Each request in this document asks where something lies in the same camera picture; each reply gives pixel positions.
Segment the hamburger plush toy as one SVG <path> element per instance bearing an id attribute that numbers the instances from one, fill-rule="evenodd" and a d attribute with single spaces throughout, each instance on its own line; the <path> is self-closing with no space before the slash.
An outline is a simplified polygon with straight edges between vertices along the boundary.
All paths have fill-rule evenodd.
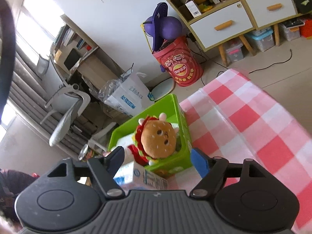
<path id="1" fill-rule="evenodd" d="M 152 166 L 176 152 L 178 125 L 167 121 L 167 115 L 147 116 L 138 120 L 135 131 L 123 137 L 124 164 L 137 162 L 142 166 Z"/>

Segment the black yellow drink can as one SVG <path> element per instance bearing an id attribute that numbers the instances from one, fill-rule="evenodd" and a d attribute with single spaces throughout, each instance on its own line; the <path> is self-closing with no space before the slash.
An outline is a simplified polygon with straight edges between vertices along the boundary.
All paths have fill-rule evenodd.
<path id="1" fill-rule="evenodd" d="M 89 159 L 97 155 L 98 153 L 96 151 L 90 148 L 88 144 L 85 144 L 78 155 L 78 160 L 81 162 L 87 162 Z"/>

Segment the blue white milk carton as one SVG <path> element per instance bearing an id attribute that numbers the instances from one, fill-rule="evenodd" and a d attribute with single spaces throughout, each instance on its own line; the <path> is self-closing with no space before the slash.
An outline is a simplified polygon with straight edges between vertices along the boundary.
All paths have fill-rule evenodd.
<path id="1" fill-rule="evenodd" d="M 122 165 L 113 179 L 125 192 L 129 190 L 167 190 L 168 188 L 166 179 L 146 170 L 135 161 Z"/>

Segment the grey office chair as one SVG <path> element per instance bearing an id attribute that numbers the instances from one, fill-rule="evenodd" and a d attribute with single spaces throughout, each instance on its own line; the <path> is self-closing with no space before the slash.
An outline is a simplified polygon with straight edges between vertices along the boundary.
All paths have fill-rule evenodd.
<path id="1" fill-rule="evenodd" d="M 74 120 L 80 117 L 88 107 L 90 95 L 80 90 L 76 83 L 68 84 L 56 68 L 52 58 L 39 57 L 36 73 L 42 79 L 43 89 L 49 97 L 44 107 L 51 108 L 40 124 L 43 124 L 54 113 L 62 114 L 62 118 L 50 136 L 49 145 L 69 143 L 74 151 L 79 151 L 84 142 L 79 141 L 80 137 L 77 134 L 74 134 L 73 138 L 70 137 L 69 132 Z"/>

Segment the green plastic bin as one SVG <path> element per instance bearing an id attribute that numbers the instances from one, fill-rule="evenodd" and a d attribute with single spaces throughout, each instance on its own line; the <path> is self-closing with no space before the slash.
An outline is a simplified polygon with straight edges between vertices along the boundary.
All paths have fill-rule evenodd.
<path id="1" fill-rule="evenodd" d="M 122 146 L 139 164 L 168 178 L 192 166 L 191 138 L 177 96 L 169 94 L 113 130 L 108 150 Z"/>

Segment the white blue paper bag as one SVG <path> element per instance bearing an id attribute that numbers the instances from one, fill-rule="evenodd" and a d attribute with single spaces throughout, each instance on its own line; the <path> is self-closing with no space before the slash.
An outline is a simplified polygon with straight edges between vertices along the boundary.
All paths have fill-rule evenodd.
<path id="1" fill-rule="evenodd" d="M 109 107 L 134 117 L 154 104 L 154 96 L 142 82 L 146 74 L 137 72 L 126 79 L 111 79 L 99 91 L 98 98 Z"/>

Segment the white round floor scale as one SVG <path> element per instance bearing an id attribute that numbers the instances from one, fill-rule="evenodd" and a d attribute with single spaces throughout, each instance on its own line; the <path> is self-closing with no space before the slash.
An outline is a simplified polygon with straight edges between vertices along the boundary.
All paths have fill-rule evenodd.
<path id="1" fill-rule="evenodd" d="M 172 78 L 168 78 L 164 80 L 163 82 L 159 83 L 157 86 L 155 86 L 151 94 L 153 94 L 154 100 L 158 101 L 167 94 L 170 94 L 174 88 L 175 88 L 175 81 Z"/>

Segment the clear storage box pink label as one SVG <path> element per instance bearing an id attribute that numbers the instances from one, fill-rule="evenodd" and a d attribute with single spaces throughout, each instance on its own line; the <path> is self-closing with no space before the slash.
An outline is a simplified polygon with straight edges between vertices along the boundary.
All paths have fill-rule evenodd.
<path id="1" fill-rule="evenodd" d="M 225 52 L 229 62 L 233 63 L 244 58 L 243 43 L 240 39 L 232 39 L 225 43 Z"/>

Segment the red chips bucket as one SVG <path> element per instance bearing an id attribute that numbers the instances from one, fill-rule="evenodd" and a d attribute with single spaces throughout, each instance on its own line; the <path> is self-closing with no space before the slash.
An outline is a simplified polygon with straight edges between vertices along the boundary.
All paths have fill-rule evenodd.
<path id="1" fill-rule="evenodd" d="M 188 87 L 203 75 L 203 69 L 192 55 L 185 36 L 180 36 L 173 42 L 164 42 L 165 47 L 153 51 L 153 56 L 181 87 Z"/>

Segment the wooden desk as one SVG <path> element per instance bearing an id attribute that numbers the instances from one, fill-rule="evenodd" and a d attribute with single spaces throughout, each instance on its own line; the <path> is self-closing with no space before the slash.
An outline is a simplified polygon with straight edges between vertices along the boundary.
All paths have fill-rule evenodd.
<path id="1" fill-rule="evenodd" d="M 99 90 L 122 74 L 120 66 L 67 15 L 61 15 L 61 19 L 64 26 L 50 52 L 66 80 L 73 81 L 73 77 L 81 76 L 92 88 Z"/>

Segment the clear storage box blue lid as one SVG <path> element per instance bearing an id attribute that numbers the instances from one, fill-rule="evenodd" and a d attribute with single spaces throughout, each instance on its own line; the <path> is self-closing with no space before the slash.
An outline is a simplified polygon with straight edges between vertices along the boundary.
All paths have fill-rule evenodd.
<path id="1" fill-rule="evenodd" d="M 253 48 L 258 49 L 261 52 L 265 52 L 275 46 L 273 33 L 273 29 L 268 27 L 263 30 L 251 31 L 245 34 L 245 37 Z"/>

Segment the purple hopper ball toy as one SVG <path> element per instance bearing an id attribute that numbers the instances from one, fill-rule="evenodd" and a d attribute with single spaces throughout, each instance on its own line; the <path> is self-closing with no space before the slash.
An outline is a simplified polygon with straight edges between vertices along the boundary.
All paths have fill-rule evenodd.
<path id="1" fill-rule="evenodd" d="M 142 23 L 144 32 L 152 38 L 152 52 L 158 52 L 164 41 L 174 41 L 182 36 L 183 25 L 173 16 L 168 16 L 168 4 L 159 3 L 153 15 Z"/>

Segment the low wooden drawer cabinet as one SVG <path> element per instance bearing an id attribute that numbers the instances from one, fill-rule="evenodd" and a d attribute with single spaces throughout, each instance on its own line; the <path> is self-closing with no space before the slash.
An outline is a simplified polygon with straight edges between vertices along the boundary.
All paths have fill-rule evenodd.
<path id="1" fill-rule="evenodd" d="M 273 27 L 276 46 L 280 45 L 278 24 L 302 16 L 294 0 L 240 0 L 253 30 Z"/>

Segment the wooden shelf cabinet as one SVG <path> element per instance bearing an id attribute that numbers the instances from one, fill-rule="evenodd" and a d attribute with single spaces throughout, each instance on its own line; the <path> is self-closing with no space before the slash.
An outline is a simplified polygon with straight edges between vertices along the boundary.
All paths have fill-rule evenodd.
<path id="1" fill-rule="evenodd" d="M 179 10 L 178 0 L 166 0 L 175 10 L 188 30 L 204 52 L 218 48 L 223 65 L 228 66 L 224 43 L 238 37 L 250 54 L 254 49 L 245 38 L 245 34 L 255 29 L 252 13 L 247 8 L 245 0 L 225 0 L 213 5 L 212 9 L 190 20 Z"/>

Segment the red box on floor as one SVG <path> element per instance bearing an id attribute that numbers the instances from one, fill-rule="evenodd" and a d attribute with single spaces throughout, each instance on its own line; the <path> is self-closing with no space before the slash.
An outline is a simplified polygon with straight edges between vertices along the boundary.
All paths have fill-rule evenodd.
<path id="1" fill-rule="evenodd" d="M 307 38 L 307 39 L 309 39 L 309 38 L 311 39 L 311 36 L 312 36 L 312 19 L 311 19 L 311 16 L 300 18 L 300 20 L 304 23 L 303 26 L 299 27 L 300 35 Z"/>

